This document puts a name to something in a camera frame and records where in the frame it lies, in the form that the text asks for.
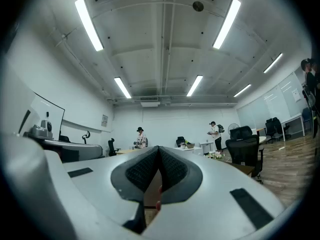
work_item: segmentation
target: backpack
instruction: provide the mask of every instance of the backpack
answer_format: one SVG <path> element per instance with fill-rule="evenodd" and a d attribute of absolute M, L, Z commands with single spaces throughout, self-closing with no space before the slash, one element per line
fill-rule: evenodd
<path fill-rule="evenodd" d="M 218 124 L 218 128 L 219 128 L 219 133 L 224 133 L 225 129 L 221 124 Z"/>

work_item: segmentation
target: black pants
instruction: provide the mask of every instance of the black pants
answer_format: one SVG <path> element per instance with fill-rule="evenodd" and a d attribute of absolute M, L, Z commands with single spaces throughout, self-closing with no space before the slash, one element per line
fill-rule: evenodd
<path fill-rule="evenodd" d="M 214 141 L 214 143 L 215 143 L 215 146 L 216 146 L 216 149 L 217 149 L 217 150 L 222 150 L 222 148 L 221 148 L 221 137 L 217 138 L 217 139 Z"/>

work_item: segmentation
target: ceiling vent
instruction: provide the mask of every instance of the ceiling vent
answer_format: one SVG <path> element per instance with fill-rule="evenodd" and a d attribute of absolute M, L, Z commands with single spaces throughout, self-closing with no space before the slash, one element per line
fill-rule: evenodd
<path fill-rule="evenodd" d="M 158 97 L 142 97 L 140 98 L 141 102 L 157 102 Z"/>
<path fill-rule="evenodd" d="M 156 108 L 160 105 L 159 101 L 143 101 L 141 106 L 144 108 Z"/>

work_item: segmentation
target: ceiling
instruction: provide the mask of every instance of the ceiling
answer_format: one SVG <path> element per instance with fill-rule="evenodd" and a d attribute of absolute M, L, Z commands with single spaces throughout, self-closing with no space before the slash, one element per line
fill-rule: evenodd
<path fill-rule="evenodd" d="M 66 57 L 75 56 L 83 75 L 114 104 L 126 101 L 114 81 L 121 77 L 133 98 L 233 106 L 238 91 L 252 84 L 241 98 L 263 84 L 301 42 L 299 29 L 274 0 L 239 0 L 241 7 L 219 50 L 212 45 L 231 0 L 85 0 L 104 46 L 96 51 L 75 1 L 40 0 L 37 13 L 54 46 Z M 193 9 L 195 1 L 203 3 L 203 11 Z M 281 60 L 264 74 L 279 53 Z M 203 79 L 192 98 L 186 98 L 197 75 Z"/>

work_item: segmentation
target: whiteboard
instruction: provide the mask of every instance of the whiteboard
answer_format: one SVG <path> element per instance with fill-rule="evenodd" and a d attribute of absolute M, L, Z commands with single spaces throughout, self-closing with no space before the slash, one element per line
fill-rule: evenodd
<path fill-rule="evenodd" d="M 38 94 L 36 94 L 34 97 L 31 107 L 40 117 L 36 125 L 41 126 L 42 120 L 48 120 L 52 125 L 53 138 L 58 141 L 65 110 L 62 107 L 59 107 L 47 99 L 39 96 Z"/>

